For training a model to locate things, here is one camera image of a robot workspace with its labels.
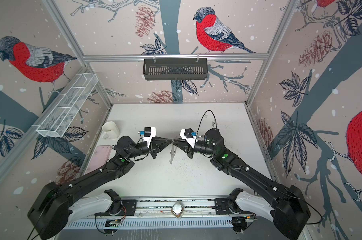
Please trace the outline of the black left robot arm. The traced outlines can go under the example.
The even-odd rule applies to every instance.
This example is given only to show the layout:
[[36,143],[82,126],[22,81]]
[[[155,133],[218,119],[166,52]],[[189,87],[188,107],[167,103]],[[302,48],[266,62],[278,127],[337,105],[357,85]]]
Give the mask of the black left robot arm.
[[146,155],[156,158],[172,142],[172,139],[153,137],[149,143],[135,143],[129,136],[123,136],[112,146],[115,156],[103,166],[67,183],[45,185],[27,214],[34,230],[42,240],[54,237],[68,223],[70,206],[98,187],[127,174],[135,164],[133,158]]

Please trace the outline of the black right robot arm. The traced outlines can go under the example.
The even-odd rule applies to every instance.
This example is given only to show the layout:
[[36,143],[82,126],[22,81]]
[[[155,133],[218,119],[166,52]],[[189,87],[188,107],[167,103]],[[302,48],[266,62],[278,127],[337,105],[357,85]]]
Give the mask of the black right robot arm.
[[197,140],[197,134],[192,129],[183,129],[180,136],[174,140],[174,146],[183,150],[189,158],[193,158],[194,153],[208,155],[216,169],[238,179],[270,205],[267,216],[271,217],[281,234],[290,240],[299,238],[311,217],[300,189],[294,185],[286,187],[279,184],[250,167],[225,146],[217,128],[208,130],[202,141]]

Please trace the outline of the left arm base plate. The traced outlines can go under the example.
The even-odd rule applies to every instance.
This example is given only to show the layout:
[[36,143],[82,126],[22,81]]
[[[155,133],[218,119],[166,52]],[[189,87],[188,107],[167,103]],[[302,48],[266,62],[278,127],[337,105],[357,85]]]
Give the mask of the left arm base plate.
[[112,212],[114,210],[114,206],[111,206],[104,213],[96,213],[97,217],[109,217],[109,216],[134,216],[137,207],[137,200],[122,200],[120,203],[120,208],[117,212]]

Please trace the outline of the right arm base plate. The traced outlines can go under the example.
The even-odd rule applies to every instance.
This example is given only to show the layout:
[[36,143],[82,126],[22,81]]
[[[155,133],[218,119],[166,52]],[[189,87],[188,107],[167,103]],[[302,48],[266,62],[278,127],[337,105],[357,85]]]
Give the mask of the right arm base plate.
[[241,210],[236,203],[224,198],[214,199],[212,209],[216,211],[217,215],[254,215],[252,212]]

